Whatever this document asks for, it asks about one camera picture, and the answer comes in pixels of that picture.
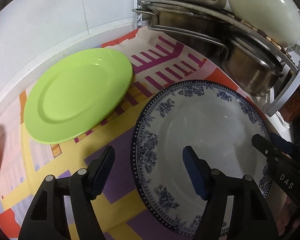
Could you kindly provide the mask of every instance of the blue and white plate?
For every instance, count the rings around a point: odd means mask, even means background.
[[[193,236],[206,205],[182,161],[192,146],[199,158],[227,176],[253,176],[266,197],[271,179],[266,158],[251,144],[254,134],[269,139],[256,109],[237,92],[208,81],[184,81],[159,92],[143,109],[133,135],[131,169],[140,197],[167,228]],[[226,235],[233,205],[228,197]]]

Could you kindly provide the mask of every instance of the pot handle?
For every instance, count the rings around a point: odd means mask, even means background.
[[[181,34],[184,36],[188,36],[190,38],[195,38],[195,39],[199,39],[202,41],[206,41],[206,42],[209,42],[209,43],[212,43],[214,45],[224,48],[226,50],[225,58],[227,58],[228,54],[229,54],[229,48],[225,44],[223,44],[221,40],[210,37],[210,36],[202,34],[202,33],[197,33],[197,32],[180,29],[180,28],[175,28],[175,27],[170,27],[170,26],[152,25],[152,24],[148,25],[148,29],[152,30],[152,31],[159,31],[159,32],[177,33],[177,34]]]
[[[135,12],[135,13],[149,14],[149,15],[153,16],[156,19],[155,23],[159,22],[158,21],[158,16],[155,13],[151,12],[150,10],[137,8],[137,9],[132,9],[132,11]]]

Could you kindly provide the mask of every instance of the dark blue dotted rim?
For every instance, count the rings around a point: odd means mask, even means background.
[[[171,89],[175,89],[176,87],[179,86],[183,86],[186,84],[211,84],[217,87],[220,87],[224,90],[227,90],[231,93],[233,93],[234,95],[236,95],[237,97],[239,97],[241,100],[243,100],[245,103],[247,103],[252,109],[253,111],[258,115],[259,119],[262,121],[264,127],[266,128],[266,133],[269,137],[269,130],[268,127],[266,126],[265,122],[263,121],[261,115],[259,114],[259,112],[255,109],[255,107],[246,99],[244,98],[242,95],[240,95],[238,92],[225,87],[219,83],[215,83],[215,82],[211,82],[211,81],[206,81],[206,80],[188,80],[188,81],[181,81],[178,83],[175,83],[173,85],[170,85],[169,87],[165,88],[164,90],[161,90],[159,93],[157,93],[147,104],[146,106],[142,109],[141,114],[139,115],[139,118],[136,122],[136,126],[133,132],[133,137],[132,137],[132,143],[131,143],[131,152],[130,152],[130,165],[131,165],[131,172],[132,172],[132,176],[134,179],[134,183],[136,184],[137,187],[137,191],[139,193],[139,196],[141,198],[141,200],[143,201],[143,203],[145,204],[145,206],[148,208],[148,210],[151,212],[151,214],[162,224],[164,225],[166,228],[170,229],[171,231],[177,233],[177,234],[181,234],[181,235],[185,235],[185,236],[189,236],[192,237],[193,234],[190,234],[186,231],[183,230],[177,230],[168,220],[166,220],[165,217],[163,217],[162,215],[160,215],[157,211],[156,208],[152,205],[151,201],[148,200],[147,198],[147,194],[143,189],[143,186],[140,182],[139,176],[138,176],[138,169],[137,169],[137,160],[138,160],[138,156],[137,156],[137,150],[136,150],[136,146],[137,146],[137,141],[138,141],[138,135],[139,132],[141,131],[141,123],[142,123],[142,119],[148,114],[148,112],[151,109],[151,106],[166,92],[168,92]],[[269,188],[266,192],[265,198],[268,196],[270,189],[272,186],[272,179],[270,181],[270,185]],[[225,232],[221,232],[220,233],[220,237],[221,236],[226,236],[228,234],[228,231]]]

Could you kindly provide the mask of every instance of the tablecloth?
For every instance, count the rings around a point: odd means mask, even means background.
[[[134,73],[122,102],[99,125],[60,144],[34,141],[23,120],[25,103],[34,84],[0,117],[0,227],[9,238],[18,238],[26,211],[42,180],[48,174],[58,178],[71,176],[99,157],[106,145],[111,145],[116,153],[114,166],[102,194],[92,201],[106,239],[189,239],[162,226],[138,195],[130,169],[135,122],[154,94],[178,81],[214,81],[250,99],[215,64],[165,33],[144,27],[97,47],[123,52]],[[76,240],[69,197],[65,197],[65,207],[70,234]]]

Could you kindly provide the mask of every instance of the dish rack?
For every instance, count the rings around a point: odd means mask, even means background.
[[[265,46],[267,46],[269,51],[271,51],[275,56],[279,57],[281,59],[282,66],[285,67],[285,65],[287,65],[290,68],[292,78],[276,98],[274,97],[273,89],[271,89],[271,91],[265,96],[266,102],[263,106],[262,111],[269,117],[273,116],[284,105],[284,103],[287,102],[287,100],[292,96],[292,94],[300,85],[300,61],[298,65],[296,65],[291,59],[291,55],[289,54],[292,53],[300,57],[300,46],[298,44],[285,50],[281,48],[278,44],[276,44],[274,41],[272,41],[269,37],[267,37],[264,33],[258,31],[256,28],[252,27],[248,23],[237,19],[233,14],[229,14],[229,12],[224,10],[216,11],[201,5],[191,4],[188,2],[182,2],[178,0],[135,0],[134,6],[135,8],[142,8],[143,4],[147,3],[161,3],[181,6],[219,18],[234,26],[240,32],[254,37],[258,41],[263,43]],[[144,23],[142,21],[142,14],[136,14],[135,28],[140,28],[145,25],[147,25],[147,23]]]

